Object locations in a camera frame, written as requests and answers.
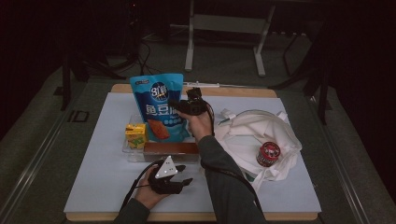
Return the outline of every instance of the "white triangular marker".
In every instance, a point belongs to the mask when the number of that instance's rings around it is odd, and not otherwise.
[[[172,161],[172,157],[168,156],[166,160],[163,162],[163,166],[161,166],[160,170],[155,175],[155,178],[158,179],[175,174],[177,174],[177,168]]]

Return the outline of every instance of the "yellow box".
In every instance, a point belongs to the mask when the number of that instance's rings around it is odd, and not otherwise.
[[[127,124],[125,128],[125,137],[130,148],[144,148],[145,143],[149,140],[146,124]]]

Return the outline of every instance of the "red and black can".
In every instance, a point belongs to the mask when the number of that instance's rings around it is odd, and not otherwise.
[[[280,148],[273,142],[266,142],[260,147],[257,154],[257,162],[264,167],[273,165],[280,155]]]

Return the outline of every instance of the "white plastic bag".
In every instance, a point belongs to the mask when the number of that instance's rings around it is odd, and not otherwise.
[[[284,120],[286,114],[280,112],[276,116],[262,110],[248,110],[234,116],[229,111],[223,112],[229,120],[215,124],[215,136],[241,170],[254,178],[253,188],[258,191],[264,180],[285,179],[302,149],[294,131]],[[280,156],[272,166],[263,167],[256,157],[260,146],[269,141],[280,147]]]

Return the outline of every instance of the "dark green sleeve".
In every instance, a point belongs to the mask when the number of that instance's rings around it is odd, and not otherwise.
[[[114,219],[114,224],[143,224],[149,217],[150,211],[145,205],[131,199],[128,204],[122,208],[119,215]]]
[[[213,136],[198,143],[202,162],[209,166],[242,174],[233,158]],[[254,194],[239,180],[210,170],[205,170],[207,186],[218,223],[266,223],[254,203]]]

